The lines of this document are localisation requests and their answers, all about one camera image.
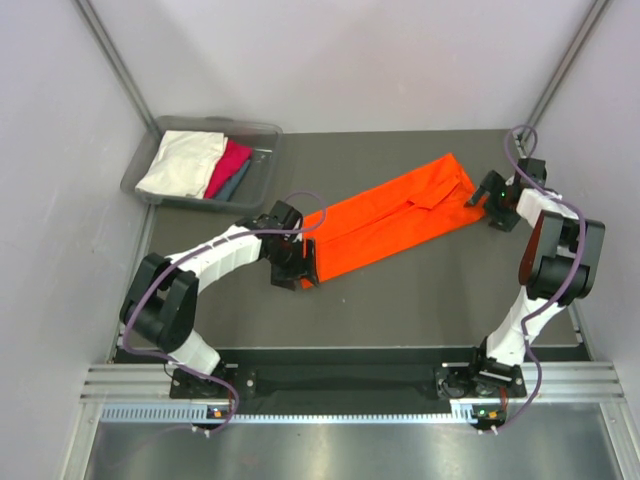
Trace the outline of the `orange t shirt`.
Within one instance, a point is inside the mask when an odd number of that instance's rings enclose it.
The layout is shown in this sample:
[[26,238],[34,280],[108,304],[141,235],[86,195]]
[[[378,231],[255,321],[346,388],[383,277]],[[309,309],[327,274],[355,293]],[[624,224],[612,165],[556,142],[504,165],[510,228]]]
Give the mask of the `orange t shirt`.
[[484,216],[467,201],[476,192],[453,154],[359,193],[304,220],[321,283],[436,239]]

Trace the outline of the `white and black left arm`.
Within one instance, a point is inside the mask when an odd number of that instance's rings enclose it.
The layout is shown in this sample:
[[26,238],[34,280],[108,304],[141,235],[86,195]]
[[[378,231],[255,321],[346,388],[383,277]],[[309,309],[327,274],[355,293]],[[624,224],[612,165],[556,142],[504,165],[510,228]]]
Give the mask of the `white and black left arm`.
[[270,212],[242,218],[184,252],[147,254],[120,309],[123,350],[173,364],[205,396],[224,389],[235,396],[221,355],[195,329],[199,296],[226,275],[262,260],[270,265],[274,286],[294,290],[302,281],[318,285],[316,245],[308,235],[321,224],[307,224],[300,211],[278,201]]

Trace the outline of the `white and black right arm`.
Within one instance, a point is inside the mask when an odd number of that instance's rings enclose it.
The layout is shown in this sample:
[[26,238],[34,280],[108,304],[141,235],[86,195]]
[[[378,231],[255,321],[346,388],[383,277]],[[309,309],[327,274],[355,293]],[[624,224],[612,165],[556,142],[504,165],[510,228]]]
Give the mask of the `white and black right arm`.
[[560,194],[535,188],[521,175],[507,181],[490,171],[467,205],[481,200],[491,226],[509,231],[524,219],[532,227],[519,266],[518,296],[500,326],[475,350],[466,372],[469,388],[488,396],[516,386],[520,366],[543,328],[590,293],[605,225],[586,219]]

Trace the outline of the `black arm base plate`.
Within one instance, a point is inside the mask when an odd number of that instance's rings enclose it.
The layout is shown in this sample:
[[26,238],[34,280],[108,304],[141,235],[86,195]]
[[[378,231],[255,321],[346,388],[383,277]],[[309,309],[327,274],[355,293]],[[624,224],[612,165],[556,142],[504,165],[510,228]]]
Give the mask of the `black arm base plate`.
[[482,347],[226,349],[206,372],[238,390],[241,401],[280,393],[389,393],[415,400],[520,399],[522,368],[486,356]]

